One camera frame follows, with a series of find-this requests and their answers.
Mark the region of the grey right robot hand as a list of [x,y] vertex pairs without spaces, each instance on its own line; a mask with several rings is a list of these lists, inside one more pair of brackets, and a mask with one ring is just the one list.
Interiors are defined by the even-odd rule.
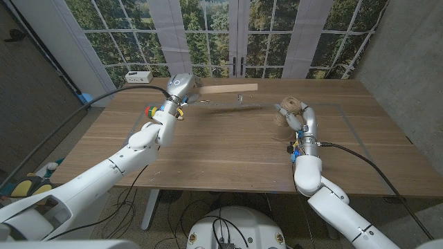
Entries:
[[286,123],[294,131],[303,130],[308,136],[313,136],[316,138],[318,129],[316,114],[314,110],[307,106],[304,102],[301,102],[300,105],[303,123],[301,123],[288,109],[281,107],[279,104],[275,104],[274,107],[278,113],[283,115]]

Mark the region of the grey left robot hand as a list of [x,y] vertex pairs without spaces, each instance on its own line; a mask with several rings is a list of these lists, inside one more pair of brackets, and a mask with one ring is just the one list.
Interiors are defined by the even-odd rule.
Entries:
[[173,102],[192,104],[201,97],[200,88],[202,86],[199,77],[189,73],[180,73],[169,79],[166,91]]

